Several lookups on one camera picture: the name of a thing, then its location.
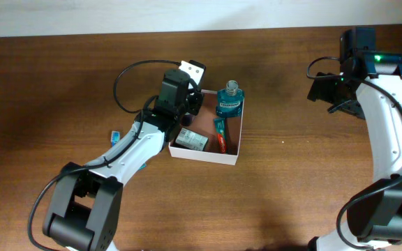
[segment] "open box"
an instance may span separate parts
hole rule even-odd
[[[168,145],[170,154],[172,157],[176,158],[235,165],[240,149],[244,102],[241,116],[227,118],[225,120],[227,153],[222,154],[220,153],[220,145],[218,143],[218,137],[216,136],[214,124],[214,119],[218,118],[215,110],[218,102],[216,98],[216,91],[202,90],[202,92],[204,93],[204,101],[202,102],[200,112],[195,117],[195,120],[192,122],[192,124],[186,126],[185,128],[209,138],[204,151],[194,151],[182,148],[175,144],[173,140]]]

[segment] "blue bottle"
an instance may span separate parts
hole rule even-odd
[[[244,91],[238,89],[237,81],[230,80],[226,84],[226,89],[218,91],[216,94],[218,105],[216,115],[222,118],[241,116],[243,110]]]

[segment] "wooden table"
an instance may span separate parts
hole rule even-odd
[[[246,92],[236,166],[171,158],[164,150],[124,190],[114,238],[121,250],[270,250],[334,229],[338,210],[371,183],[366,123],[306,99],[306,66],[338,56],[348,27],[0,38],[0,250],[35,250],[27,216],[69,161],[84,164],[126,132],[133,115],[112,98],[121,69],[144,59],[195,59],[204,88],[230,79]],[[402,25],[378,26],[377,47],[402,53]],[[165,69],[132,70],[119,95],[131,109],[158,94]],[[334,62],[313,69],[337,72]],[[38,208],[42,235],[51,193]],[[402,246],[389,250],[402,250]]]

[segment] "cable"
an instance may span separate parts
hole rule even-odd
[[[348,80],[352,80],[352,81],[355,81],[355,82],[359,82],[359,83],[365,84],[365,85],[367,85],[367,86],[369,86],[369,87],[371,87],[371,88],[374,88],[375,90],[381,92],[384,96],[388,97],[388,98],[393,102],[394,107],[398,109],[398,112],[399,112],[399,114],[401,115],[401,118],[402,118],[402,106],[400,105],[400,103],[399,103],[392,95],[390,95],[390,93],[388,93],[386,90],[382,89],[381,87],[379,87],[379,86],[377,86],[377,85],[375,85],[375,84],[373,84],[373,83],[371,83],[371,82],[369,82],[369,81],[366,81],[365,79],[357,79],[356,77],[351,77],[351,76],[347,76],[347,75],[327,75],[327,76],[319,76],[319,77],[311,76],[311,75],[310,75],[310,68],[311,68],[311,66],[313,66],[314,63],[316,63],[316,62],[318,62],[318,61],[321,61],[321,60],[324,60],[324,59],[330,59],[330,60],[339,61],[338,58],[333,57],[333,56],[324,56],[324,57],[321,57],[321,58],[319,58],[319,59],[314,60],[313,62],[311,62],[311,63],[309,64],[308,68],[306,69],[306,77],[307,77],[307,78],[309,78],[309,79],[314,79],[314,80],[316,80],[316,79],[340,79],[340,78],[343,78],[343,79],[348,79]],[[347,202],[347,203],[342,207],[342,209],[339,211],[338,217],[337,217],[337,219],[336,219],[336,230],[337,230],[337,232],[338,232],[339,237],[341,238],[341,240],[342,240],[346,245],[348,245],[349,247],[354,248],[354,249],[356,249],[356,250],[374,250],[373,246],[370,246],[370,245],[366,245],[366,246],[355,245],[355,244],[351,243],[349,240],[347,240],[347,239],[345,238],[345,236],[342,234],[342,229],[341,229],[341,221],[342,221],[343,214],[344,214],[351,206],[355,205],[357,202],[359,202],[359,201],[361,201],[361,200],[364,200],[364,199],[366,199],[366,198],[368,198],[368,197],[370,197],[370,196],[372,196],[372,195],[374,195],[374,194],[377,194],[377,193],[379,193],[379,192],[382,192],[382,191],[384,191],[384,190],[393,188],[394,186],[398,185],[398,184],[401,183],[401,182],[402,182],[402,175],[400,175],[398,178],[395,178],[394,180],[392,180],[391,182],[389,182],[389,183],[388,183],[387,185],[385,185],[384,187],[378,188],[378,189],[375,190],[375,191],[372,191],[372,192],[367,193],[367,194],[365,194],[365,195],[361,195],[361,196],[359,196],[359,197],[356,197],[356,198],[354,198],[354,199],[351,199],[349,202]]]
[[[70,175],[70,174],[77,174],[80,172],[85,172],[85,171],[89,171],[91,169],[97,169],[97,168],[101,168],[101,167],[106,167],[107,165],[113,163],[117,158],[119,158],[120,156],[122,156],[125,152],[127,152],[127,150],[134,144],[134,142],[136,141],[136,139],[139,138],[140,132],[142,131],[142,126],[144,125],[144,110],[148,109],[148,106],[150,106],[151,102],[153,102],[153,100],[155,98],[157,98],[158,96],[152,96],[150,97],[144,104],[144,107],[142,109],[139,109],[137,111],[128,111],[127,109],[125,109],[120,102],[117,100],[117,94],[116,94],[116,89],[117,89],[117,83],[120,79],[120,77],[127,72],[128,70],[130,70],[131,68],[138,66],[140,64],[143,63],[173,63],[176,65],[180,65],[180,63],[178,62],[173,62],[173,61],[166,61],[166,60],[147,60],[147,61],[141,61],[141,62],[137,62],[132,64],[131,66],[125,68],[120,74],[119,76],[116,78],[116,81],[114,82],[114,99],[116,100],[118,106],[120,106],[120,108],[122,108],[125,112],[128,113],[138,113],[140,112],[140,124],[139,124],[139,128],[137,129],[137,132],[135,133],[134,138],[131,140],[130,143],[128,143],[128,145],[122,149],[118,154],[116,154],[112,159],[110,160],[106,160],[103,163],[97,164],[97,165],[84,165],[81,168],[78,169],[74,169],[72,171],[69,172],[64,172],[61,174],[58,174],[57,176],[55,176],[52,180],[49,181],[49,183],[47,183],[47,185],[43,188],[43,190],[40,192],[40,194],[38,195],[37,199],[35,200],[35,202],[33,203],[31,212],[29,214],[29,218],[27,220],[27,236],[29,237],[29,240],[31,241],[31,243],[36,246],[37,248],[39,248],[40,250],[44,250],[44,251],[59,251],[59,250],[55,250],[52,248],[47,248],[44,245],[41,245],[39,242],[37,242],[34,238],[34,235],[32,234],[32,222],[34,221],[34,216],[35,216],[35,212],[36,209],[38,208],[38,205],[41,201],[41,199],[44,197],[44,195],[46,194],[46,192],[61,178]]]
[[[126,108],[120,103],[119,99],[117,98],[117,84],[119,83],[119,80],[122,78],[122,75],[123,75],[124,73],[126,73],[127,71],[131,70],[132,68],[134,68],[134,67],[136,67],[136,66],[139,66],[139,65],[141,65],[141,64],[144,64],[144,63],[172,63],[172,64],[177,65],[177,66],[180,66],[180,65],[181,65],[180,62],[175,62],[175,61],[170,61],[170,60],[153,59],[153,60],[145,60],[145,61],[136,62],[136,63],[130,65],[129,67],[123,69],[122,72],[119,74],[119,76],[117,76],[116,80],[114,81],[114,86],[113,86],[113,88],[112,88],[112,94],[113,94],[113,96],[114,96],[114,100],[116,101],[116,104],[117,104],[122,110],[124,110],[125,112],[128,112],[128,113],[131,113],[131,114],[136,114],[136,113],[140,112],[140,109],[139,109],[139,110],[136,110],[136,111],[130,111],[130,110],[126,109]]]

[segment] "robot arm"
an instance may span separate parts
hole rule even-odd
[[[131,130],[105,154],[85,165],[102,167],[59,179],[43,224],[46,236],[69,250],[117,250],[112,239],[123,187],[142,164],[177,136],[186,114],[198,114],[204,72],[205,66],[195,61],[182,61],[178,70],[168,70],[154,108],[148,109],[152,97]],[[70,162],[62,172],[81,168]],[[74,200],[86,195],[95,197],[92,208]]]
[[[402,107],[402,56],[377,52],[374,44],[372,29],[356,28],[345,32],[341,37],[341,77],[321,79],[330,75],[319,73],[308,95],[312,101],[320,99],[333,104],[330,113],[340,110],[366,119],[373,153],[374,184],[352,200],[382,189],[402,175],[402,116],[397,107]],[[355,79],[365,79],[380,87],[398,103]],[[341,225],[341,232],[353,245],[377,249],[402,244],[402,181],[350,206],[347,219]],[[308,250],[356,249],[344,243],[335,230],[311,240]]]

